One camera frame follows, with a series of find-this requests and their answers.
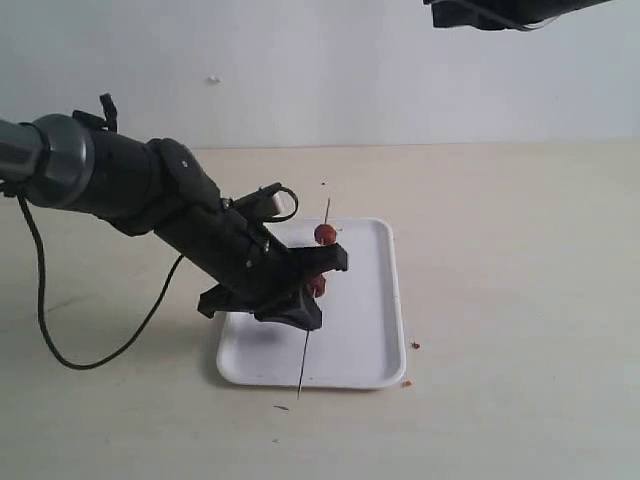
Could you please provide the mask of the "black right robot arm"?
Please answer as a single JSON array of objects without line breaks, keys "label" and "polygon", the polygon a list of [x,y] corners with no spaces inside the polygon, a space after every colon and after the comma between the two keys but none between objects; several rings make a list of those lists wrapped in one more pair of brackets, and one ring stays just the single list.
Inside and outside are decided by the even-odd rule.
[{"label": "black right robot arm", "polygon": [[529,32],[565,14],[606,0],[424,0],[435,28],[469,26],[482,31]]}]

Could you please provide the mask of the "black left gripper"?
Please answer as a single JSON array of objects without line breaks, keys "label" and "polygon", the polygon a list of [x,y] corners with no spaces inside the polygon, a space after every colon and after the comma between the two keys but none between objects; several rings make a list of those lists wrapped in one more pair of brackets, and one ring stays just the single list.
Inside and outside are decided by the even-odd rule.
[{"label": "black left gripper", "polygon": [[154,234],[216,281],[197,304],[208,318],[243,312],[260,322],[318,330],[321,309],[307,280],[349,268],[348,253],[338,243],[288,248],[221,197],[187,203],[162,220]]}]

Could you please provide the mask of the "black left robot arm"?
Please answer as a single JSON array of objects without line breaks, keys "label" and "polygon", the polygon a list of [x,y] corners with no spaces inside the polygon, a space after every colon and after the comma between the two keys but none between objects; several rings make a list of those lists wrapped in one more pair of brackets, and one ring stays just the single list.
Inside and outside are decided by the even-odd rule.
[{"label": "black left robot arm", "polygon": [[32,204],[93,215],[128,236],[157,235],[211,276],[198,310],[252,314],[262,322],[313,331],[322,312],[310,285],[344,271],[338,244],[292,248],[269,230],[271,184],[224,197],[196,158],[172,139],[140,142],[117,130],[109,95],[104,113],[51,114],[1,125],[1,177]]}]

